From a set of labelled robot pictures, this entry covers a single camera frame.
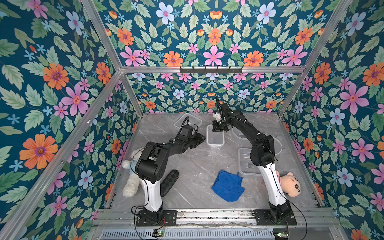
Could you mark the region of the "round clear lunch box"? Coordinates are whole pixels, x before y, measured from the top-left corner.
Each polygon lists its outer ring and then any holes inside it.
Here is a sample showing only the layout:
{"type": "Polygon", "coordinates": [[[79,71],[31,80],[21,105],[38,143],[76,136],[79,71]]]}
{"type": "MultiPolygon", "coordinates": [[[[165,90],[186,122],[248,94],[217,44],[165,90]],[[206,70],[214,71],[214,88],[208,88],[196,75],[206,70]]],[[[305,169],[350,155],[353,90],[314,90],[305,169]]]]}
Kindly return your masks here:
{"type": "Polygon", "coordinates": [[[232,129],[233,135],[238,139],[238,140],[247,140],[247,137],[237,128],[232,129]]]}

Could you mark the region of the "rectangular clear lunch box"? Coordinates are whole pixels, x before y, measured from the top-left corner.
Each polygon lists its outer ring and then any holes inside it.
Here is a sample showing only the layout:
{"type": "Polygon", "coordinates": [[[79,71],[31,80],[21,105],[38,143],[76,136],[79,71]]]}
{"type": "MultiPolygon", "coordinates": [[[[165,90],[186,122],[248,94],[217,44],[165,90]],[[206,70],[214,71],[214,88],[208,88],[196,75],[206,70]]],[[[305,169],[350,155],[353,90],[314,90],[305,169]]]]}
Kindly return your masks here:
{"type": "Polygon", "coordinates": [[[221,149],[225,145],[225,135],[223,132],[208,132],[207,145],[211,149],[221,149]]]}

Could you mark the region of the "square clear lunch box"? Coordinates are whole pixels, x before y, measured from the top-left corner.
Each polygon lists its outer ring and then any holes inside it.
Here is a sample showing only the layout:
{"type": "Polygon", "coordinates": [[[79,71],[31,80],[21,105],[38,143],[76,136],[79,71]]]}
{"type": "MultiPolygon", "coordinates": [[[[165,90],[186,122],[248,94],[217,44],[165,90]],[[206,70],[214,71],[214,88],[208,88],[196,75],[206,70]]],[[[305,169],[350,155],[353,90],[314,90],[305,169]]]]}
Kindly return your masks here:
{"type": "Polygon", "coordinates": [[[252,163],[250,153],[251,149],[238,149],[239,176],[242,178],[259,177],[262,175],[258,167],[252,163]]]}

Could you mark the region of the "blue cleaning cloth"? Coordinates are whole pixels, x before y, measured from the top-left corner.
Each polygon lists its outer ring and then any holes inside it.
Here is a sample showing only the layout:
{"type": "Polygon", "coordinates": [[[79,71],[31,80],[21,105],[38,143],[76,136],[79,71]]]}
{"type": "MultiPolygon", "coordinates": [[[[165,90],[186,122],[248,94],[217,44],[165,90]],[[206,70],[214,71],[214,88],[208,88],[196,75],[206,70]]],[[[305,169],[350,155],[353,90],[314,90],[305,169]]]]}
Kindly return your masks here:
{"type": "Polygon", "coordinates": [[[220,170],[212,186],[212,190],[223,200],[236,202],[245,191],[242,187],[242,182],[243,178],[239,175],[220,170]]]}

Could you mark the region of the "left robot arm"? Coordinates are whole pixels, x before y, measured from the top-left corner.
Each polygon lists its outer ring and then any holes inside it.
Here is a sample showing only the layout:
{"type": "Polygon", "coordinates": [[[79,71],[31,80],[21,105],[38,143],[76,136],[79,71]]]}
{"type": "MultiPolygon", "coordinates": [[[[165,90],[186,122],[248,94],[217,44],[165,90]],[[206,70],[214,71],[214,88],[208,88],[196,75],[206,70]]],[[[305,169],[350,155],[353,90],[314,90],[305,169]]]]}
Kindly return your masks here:
{"type": "Polygon", "coordinates": [[[177,135],[165,143],[148,142],[136,163],[135,173],[143,184],[145,203],[139,213],[141,220],[151,224],[163,221],[164,209],[162,195],[177,181],[178,171],[168,174],[161,184],[169,157],[183,154],[189,149],[194,149],[206,139],[198,132],[199,126],[190,124],[190,117],[185,117],[177,135]]]}

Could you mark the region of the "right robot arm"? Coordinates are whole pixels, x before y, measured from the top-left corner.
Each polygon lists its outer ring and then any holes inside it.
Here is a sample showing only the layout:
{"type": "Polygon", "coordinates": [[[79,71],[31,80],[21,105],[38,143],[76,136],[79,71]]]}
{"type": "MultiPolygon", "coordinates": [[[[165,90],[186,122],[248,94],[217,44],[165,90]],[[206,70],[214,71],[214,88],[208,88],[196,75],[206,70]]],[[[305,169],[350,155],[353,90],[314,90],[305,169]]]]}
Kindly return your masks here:
{"type": "Polygon", "coordinates": [[[274,225],[296,225],[297,221],[279,183],[275,167],[275,145],[271,135],[265,135],[251,124],[239,110],[231,110],[227,103],[221,103],[216,97],[217,111],[214,113],[214,132],[227,132],[238,129],[251,143],[251,162],[260,170],[267,187],[270,216],[274,225]]]}

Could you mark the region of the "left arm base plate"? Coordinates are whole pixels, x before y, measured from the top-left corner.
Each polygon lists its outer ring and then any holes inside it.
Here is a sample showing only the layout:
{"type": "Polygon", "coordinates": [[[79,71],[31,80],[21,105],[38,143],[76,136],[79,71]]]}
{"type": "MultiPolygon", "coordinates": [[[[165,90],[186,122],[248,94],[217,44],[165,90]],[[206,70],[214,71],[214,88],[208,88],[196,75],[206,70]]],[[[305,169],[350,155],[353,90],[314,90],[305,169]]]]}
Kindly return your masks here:
{"type": "Polygon", "coordinates": [[[136,226],[138,227],[161,227],[171,226],[174,227],[177,221],[176,210],[162,210],[158,212],[151,212],[146,209],[139,211],[136,219],[136,226]]]}

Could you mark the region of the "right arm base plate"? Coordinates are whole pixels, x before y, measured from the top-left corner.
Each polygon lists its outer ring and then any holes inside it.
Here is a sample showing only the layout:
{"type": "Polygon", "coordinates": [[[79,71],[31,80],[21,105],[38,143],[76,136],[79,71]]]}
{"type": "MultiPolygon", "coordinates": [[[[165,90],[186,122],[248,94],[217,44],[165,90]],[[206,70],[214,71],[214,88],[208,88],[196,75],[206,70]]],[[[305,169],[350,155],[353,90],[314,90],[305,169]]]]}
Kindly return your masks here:
{"type": "Polygon", "coordinates": [[[297,221],[293,212],[286,216],[275,216],[271,210],[254,210],[252,216],[258,226],[296,226],[297,221]]]}

